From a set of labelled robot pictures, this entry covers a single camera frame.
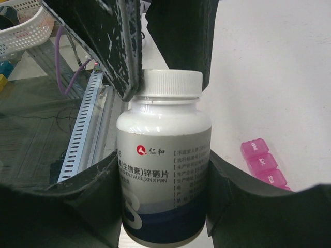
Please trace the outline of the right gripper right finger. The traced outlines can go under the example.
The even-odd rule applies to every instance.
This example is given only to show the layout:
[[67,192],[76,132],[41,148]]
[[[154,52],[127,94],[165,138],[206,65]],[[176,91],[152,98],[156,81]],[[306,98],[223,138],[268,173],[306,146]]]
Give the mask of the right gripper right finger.
[[206,225],[214,247],[330,247],[330,185],[274,187],[212,152]]

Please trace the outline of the white pill bottle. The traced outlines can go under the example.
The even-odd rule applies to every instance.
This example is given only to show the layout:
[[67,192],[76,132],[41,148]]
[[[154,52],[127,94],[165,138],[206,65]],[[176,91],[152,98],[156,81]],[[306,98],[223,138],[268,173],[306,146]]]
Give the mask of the white pill bottle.
[[197,109],[203,75],[146,69],[120,114],[118,169],[123,228],[146,247],[180,247],[202,231],[212,122]]

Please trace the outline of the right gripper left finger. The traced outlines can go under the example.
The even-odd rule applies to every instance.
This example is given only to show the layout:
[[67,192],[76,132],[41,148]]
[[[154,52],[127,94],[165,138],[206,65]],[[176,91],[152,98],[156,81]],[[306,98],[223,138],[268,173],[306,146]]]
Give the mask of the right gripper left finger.
[[44,190],[1,184],[1,247],[118,247],[117,163],[113,152]]

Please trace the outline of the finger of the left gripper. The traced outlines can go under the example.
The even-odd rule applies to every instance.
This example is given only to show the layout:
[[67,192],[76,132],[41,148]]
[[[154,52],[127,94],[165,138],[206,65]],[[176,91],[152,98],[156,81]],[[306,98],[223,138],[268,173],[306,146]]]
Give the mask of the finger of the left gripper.
[[84,47],[123,101],[142,79],[139,1],[45,0],[42,6]]
[[147,30],[169,69],[199,71],[210,80],[217,0],[153,0]]

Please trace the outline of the pink weekly pill organizer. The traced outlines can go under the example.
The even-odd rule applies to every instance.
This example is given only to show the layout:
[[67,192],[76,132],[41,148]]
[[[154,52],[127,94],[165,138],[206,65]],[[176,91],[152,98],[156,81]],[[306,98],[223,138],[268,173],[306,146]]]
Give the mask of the pink weekly pill organizer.
[[274,187],[291,191],[284,174],[278,168],[278,163],[269,152],[269,147],[264,139],[257,138],[243,142],[240,151],[250,173],[255,178]]

